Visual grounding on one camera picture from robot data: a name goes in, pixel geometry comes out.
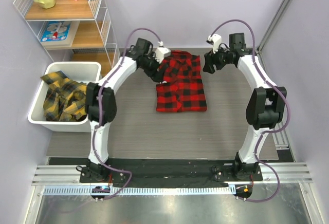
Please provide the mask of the red black plaid shirt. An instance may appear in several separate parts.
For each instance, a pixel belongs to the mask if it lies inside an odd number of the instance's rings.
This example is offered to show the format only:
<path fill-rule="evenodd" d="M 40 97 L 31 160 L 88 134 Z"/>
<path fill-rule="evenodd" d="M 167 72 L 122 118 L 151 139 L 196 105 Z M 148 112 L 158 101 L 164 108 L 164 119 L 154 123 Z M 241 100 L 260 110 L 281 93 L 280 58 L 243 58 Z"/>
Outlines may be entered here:
<path fill-rule="evenodd" d="M 163 60 L 160 69 L 165 72 L 163 81 L 156 85 L 157 112 L 207 111 L 200 56 L 174 50 Z"/>

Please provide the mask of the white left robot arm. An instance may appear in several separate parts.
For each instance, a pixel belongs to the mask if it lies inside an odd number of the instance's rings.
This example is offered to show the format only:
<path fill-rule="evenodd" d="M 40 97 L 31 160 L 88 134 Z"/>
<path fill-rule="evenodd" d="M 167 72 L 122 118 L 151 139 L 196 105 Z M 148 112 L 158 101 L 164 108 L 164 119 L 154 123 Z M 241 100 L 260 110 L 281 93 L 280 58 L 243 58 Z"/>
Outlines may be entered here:
<path fill-rule="evenodd" d="M 153 48 L 150 41 L 138 39 L 126 49 L 114 68 L 97 83 L 88 83 L 85 109 L 90 121 L 90 153 L 86 166 L 80 170 L 81 183 L 105 182 L 113 171 L 108 164 L 110 125 L 117 114 L 116 93 L 127 78 L 141 68 L 155 82 L 162 82 L 163 60 L 171 51 L 159 43 Z"/>

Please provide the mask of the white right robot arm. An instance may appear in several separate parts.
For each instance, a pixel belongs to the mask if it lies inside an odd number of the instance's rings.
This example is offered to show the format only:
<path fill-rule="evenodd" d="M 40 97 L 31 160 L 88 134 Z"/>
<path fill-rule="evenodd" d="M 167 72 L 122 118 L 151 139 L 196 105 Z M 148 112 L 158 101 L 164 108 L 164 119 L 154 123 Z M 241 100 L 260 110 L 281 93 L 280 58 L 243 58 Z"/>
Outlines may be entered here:
<path fill-rule="evenodd" d="M 287 95 L 285 87 L 278 87 L 261 67 L 255 50 L 248 49 L 243 33 L 229 35 L 229 45 L 222 43 L 222 37 L 211 34 L 207 43 L 212 49 L 205 54 L 204 72 L 210 74 L 233 64 L 247 80 L 252 93 L 245 116 L 248 131 L 244 143 L 236 153 L 232 165 L 215 167 L 221 180 L 248 180 L 259 175 L 259 153 L 269 133 L 282 121 Z"/>

